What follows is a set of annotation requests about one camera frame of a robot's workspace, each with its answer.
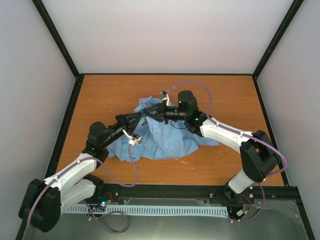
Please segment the light blue shirt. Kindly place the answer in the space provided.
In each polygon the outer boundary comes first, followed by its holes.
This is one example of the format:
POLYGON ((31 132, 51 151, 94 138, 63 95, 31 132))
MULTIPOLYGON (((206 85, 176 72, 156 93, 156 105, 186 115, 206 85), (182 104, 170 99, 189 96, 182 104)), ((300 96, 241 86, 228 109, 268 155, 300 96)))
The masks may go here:
MULTIPOLYGON (((161 103, 161 100, 152 96, 140 98, 134 112, 141 112, 158 103, 161 103)), ((143 117, 134 133, 142 136, 142 143, 136 144, 131 149, 131 157, 134 162, 142 157, 150 160, 183 158, 199 150, 200 146, 218 147, 220 145, 217 140, 189 132, 181 120, 169 121, 168 124, 165 124, 150 117, 143 117)), ((107 147, 108 157, 117 157, 120 161, 130 162, 128 149, 128 139, 121 136, 107 147)))

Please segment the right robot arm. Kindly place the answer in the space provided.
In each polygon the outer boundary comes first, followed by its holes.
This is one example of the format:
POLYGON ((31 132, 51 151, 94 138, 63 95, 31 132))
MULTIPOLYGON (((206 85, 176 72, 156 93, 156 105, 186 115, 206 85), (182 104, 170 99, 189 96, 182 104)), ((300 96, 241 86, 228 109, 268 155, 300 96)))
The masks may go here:
POLYGON ((158 122, 184 121, 189 132, 216 140, 240 154, 242 169, 224 187, 224 196, 230 202, 253 184, 261 183, 280 163, 281 158, 264 131, 243 131, 219 122, 199 110, 190 90, 181 91, 177 98, 178 105, 172 106, 165 94, 162 102, 146 108, 143 113, 158 122))

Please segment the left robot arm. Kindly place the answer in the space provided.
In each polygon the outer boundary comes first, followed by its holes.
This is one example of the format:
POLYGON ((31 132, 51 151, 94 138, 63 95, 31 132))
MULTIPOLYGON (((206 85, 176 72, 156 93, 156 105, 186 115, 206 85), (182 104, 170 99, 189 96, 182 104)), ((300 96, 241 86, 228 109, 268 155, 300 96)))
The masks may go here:
POLYGON ((134 133, 141 118, 137 112, 116 116, 116 123, 110 126, 99 121, 92 123, 85 148, 73 162, 44 180, 35 178, 28 184, 18 212, 26 226, 46 233, 75 204, 88 198, 101 200, 104 188, 87 176, 104 166, 109 155, 107 147, 120 137, 126 136, 131 145, 142 140, 134 133))

